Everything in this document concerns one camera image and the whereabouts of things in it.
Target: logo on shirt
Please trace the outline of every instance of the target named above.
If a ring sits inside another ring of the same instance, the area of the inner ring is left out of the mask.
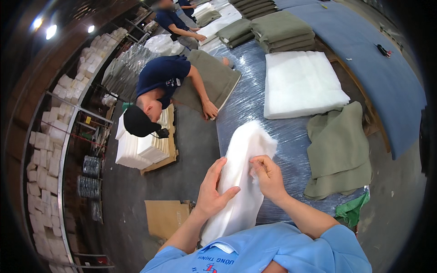
[[[214,268],[212,268],[213,265],[214,265],[214,263],[209,263],[209,264],[207,264],[207,265],[206,265],[206,266],[207,266],[206,270],[204,269],[203,271],[209,271],[209,272],[211,272],[211,273],[217,273],[217,270],[215,270]]]

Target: plastic wrap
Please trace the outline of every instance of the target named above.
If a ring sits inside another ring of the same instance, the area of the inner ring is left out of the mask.
[[[273,160],[281,168],[286,191],[297,200],[334,216],[336,206],[351,201],[368,191],[368,186],[366,186],[349,196],[332,194],[319,201],[306,199],[303,191],[311,176],[306,152],[311,144],[306,132],[310,117],[282,120],[267,120],[263,117],[266,59],[265,53],[254,40],[236,48],[219,46],[209,53],[213,56],[231,58],[235,69],[242,73],[235,90],[216,119],[221,156],[226,154],[232,134],[239,126],[251,120],[259,120],[261,127],[278,141],[277,152]],[[258,213],[257,224],[275,222],[292,223],[282,209],[264,198]]]
[[[147,40],[144,46],[160,56],[179,55],[184,50],[184,46],[178,41],[173,41],[170,34],[153,36]]]

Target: tool on table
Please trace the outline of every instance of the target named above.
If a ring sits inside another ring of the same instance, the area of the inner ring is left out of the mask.
[[[378,48],[379,52],[381,52],[383,56],[390,58],[390,55],[392,54],[391,50],[387,51],[385,48],[382,47],[382,45],[375,45],[375,46]]]

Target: blue fabric panel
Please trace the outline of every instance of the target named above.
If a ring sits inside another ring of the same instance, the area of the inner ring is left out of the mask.
[[[326,3],[317,0],[274,0],[274,3],[280,10],[289,8],[289,7],[297,7],[303,5],[317,4],[317,3]]]
[[[358,78],[387,133],[393,160],[419,137],[425,93],[413,70],[398,49],[363,17],[335,3],[287,8],[307,22]],[[384,57],[375,45],[391,50]]]

